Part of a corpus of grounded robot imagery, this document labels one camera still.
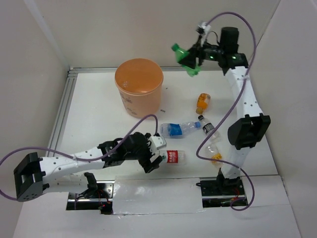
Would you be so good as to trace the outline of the blue label crushed bottle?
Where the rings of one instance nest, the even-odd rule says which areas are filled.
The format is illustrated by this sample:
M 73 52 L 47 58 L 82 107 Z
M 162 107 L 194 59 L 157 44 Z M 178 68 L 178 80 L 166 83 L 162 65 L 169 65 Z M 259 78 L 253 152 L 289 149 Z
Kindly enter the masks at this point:
M 164 123 L 160 126 L 160 135 L 165 138 L 183 138 L 201 128 L 199 121 L 185 123 Z

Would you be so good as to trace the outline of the red label water bottle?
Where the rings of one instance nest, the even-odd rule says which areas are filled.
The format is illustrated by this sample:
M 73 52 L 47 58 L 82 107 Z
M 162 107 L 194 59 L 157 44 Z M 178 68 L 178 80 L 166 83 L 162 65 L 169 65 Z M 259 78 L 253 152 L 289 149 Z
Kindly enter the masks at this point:
M 186 164 L 186 155 L 183 150 L 160 150 L 159 155 L 162 157 L 162 162 L 167 165 Z

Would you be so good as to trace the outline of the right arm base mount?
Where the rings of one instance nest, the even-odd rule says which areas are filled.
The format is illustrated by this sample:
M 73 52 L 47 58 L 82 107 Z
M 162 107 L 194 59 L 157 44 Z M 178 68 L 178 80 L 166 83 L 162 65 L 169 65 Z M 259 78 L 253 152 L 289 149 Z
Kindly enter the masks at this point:
M 201 190 L 203 208 L 229 207 L 233 201 L 233 207 L 248 205 L 243 183 L 238 178 L 236 184 L 220 187 L 217 179 L 201 179 L 196 186 Z

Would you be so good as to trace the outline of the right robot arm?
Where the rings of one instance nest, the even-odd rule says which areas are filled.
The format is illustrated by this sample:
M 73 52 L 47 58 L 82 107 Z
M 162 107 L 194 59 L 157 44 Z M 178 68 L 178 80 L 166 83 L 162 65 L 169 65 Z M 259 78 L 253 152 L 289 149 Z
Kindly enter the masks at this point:
M 241 174 L 241 168 L 250 150 L 260 142 L 270 125 L 270 117 L 264 115 L 259 107 L 248 69 L 250 64 L 243 53 L 238 52 L 239 31 L 235 27 L 223 27 L 220 41 L 212 45 L 207 42 L 210 26 L 203 23 L 198 26 L 196 43 L 188 50 L 172 47 L 176 61 L 190 76 L 201 70 L 204 61 L 218 63 L 224 77 L 228 80 L 232 93 L 237 121 L 228 128 L 227 138 L 231 144 L 226 162 L 220 168 L 223 178 L 216 182 L 216 189 L 221 194 L 228 194 L 233 189 L 233 179 Z

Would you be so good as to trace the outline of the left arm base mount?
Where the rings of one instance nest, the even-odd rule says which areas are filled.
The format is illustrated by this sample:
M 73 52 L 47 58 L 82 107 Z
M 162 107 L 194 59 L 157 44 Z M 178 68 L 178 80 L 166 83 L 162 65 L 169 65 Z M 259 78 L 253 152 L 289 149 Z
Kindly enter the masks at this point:
M 82 193 L 69 193 L 66 205 L 67 211 L 99 210 L 101 214 L 113 214 L 113 180 L 96 180 L 92 173 L 85 172 L 88 185 Z

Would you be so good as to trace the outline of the small orange bottle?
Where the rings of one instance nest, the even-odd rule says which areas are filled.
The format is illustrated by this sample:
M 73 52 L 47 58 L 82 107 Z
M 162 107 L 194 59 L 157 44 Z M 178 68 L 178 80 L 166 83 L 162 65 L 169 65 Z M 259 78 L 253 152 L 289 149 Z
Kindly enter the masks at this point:
M 209 107 L 211 96 L 207 93 L 201 93 L 196 103 L 196 113 L 202 115 Z

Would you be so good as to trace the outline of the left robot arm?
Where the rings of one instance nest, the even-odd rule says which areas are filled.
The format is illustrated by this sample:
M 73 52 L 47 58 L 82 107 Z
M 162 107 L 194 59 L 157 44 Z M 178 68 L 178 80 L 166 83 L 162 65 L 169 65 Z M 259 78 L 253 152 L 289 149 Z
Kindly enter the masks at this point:
M 135 132 L 124 142 L 106 141 L 90 150 L 64 156 L 39 157 L 30 153 L 14 169 L 16 198 L 27 202 L 51 192 L 71 192 L 94 197 L 98 184 L 91 170 L 120 166 L 125 161 L 138 161 L 145 173 L 159 168 L 159 150 L 166 141 L 158 133 Z

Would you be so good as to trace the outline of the green Sprite bottle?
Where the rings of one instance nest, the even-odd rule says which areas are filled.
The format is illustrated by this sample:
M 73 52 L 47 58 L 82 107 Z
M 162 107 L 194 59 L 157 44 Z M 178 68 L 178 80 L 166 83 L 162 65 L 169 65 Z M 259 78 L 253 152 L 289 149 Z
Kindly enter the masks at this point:
M 201 68 L 196 63 L 196 48 L 185 50 L 175 43 L 171 49 L 174 51 L 177 63 L 186 70 L 190 77 L 198 75 Z

